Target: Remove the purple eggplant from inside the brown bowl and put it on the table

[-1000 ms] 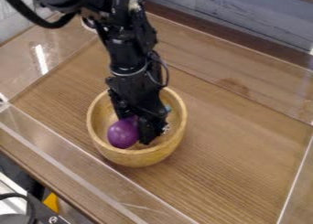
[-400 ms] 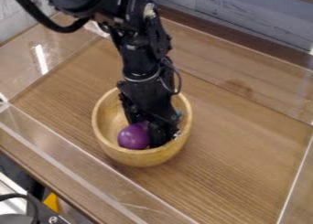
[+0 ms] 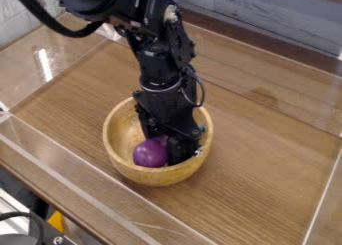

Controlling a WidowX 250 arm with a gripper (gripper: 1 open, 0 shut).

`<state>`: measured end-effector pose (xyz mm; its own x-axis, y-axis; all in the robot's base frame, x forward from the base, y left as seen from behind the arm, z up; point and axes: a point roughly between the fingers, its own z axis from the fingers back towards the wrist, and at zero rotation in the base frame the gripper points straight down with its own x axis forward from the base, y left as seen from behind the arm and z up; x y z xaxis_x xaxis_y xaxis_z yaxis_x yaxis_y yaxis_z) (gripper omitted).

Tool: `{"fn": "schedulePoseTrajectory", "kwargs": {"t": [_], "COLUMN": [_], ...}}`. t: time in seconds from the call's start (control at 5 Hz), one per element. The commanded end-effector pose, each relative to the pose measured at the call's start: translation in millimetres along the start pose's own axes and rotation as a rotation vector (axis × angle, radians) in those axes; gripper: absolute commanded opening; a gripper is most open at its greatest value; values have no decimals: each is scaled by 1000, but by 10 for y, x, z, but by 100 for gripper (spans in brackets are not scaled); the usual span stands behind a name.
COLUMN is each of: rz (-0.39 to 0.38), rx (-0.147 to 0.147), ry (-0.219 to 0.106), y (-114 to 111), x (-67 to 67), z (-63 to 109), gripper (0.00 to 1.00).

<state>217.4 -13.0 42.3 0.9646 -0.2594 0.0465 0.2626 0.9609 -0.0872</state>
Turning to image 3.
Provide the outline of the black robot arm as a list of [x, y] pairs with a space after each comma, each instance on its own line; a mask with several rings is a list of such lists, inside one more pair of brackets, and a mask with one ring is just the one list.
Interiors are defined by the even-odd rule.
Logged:
[[175, 0], [55, 0], [87, 25], [66, 27], [37, 0], [19, 0], [31, 14], [56, 33], [70, 38], [90, 36], [106, 23], [128, 42], [140, 67], [140, 89], [132, 93], [147, 140], [164, 138], [167, 163], [194, 157], [202, 131], [194, 110], [206, 100], [206, 89], [191, 61], [195, 43], [186, 32]]

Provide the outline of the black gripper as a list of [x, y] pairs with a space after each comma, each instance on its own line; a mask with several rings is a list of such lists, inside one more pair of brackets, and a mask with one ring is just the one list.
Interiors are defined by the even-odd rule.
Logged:
[[195, 85], [180, 85], [164, 91], [138, 90], [134, 92], [136, 112], [147, 139], [167, 138], [168, 132], [179, 132], [167, 139], [168, 165], [187, 161], [199, 148], [202, 134], [194, 118], [198, 89]]

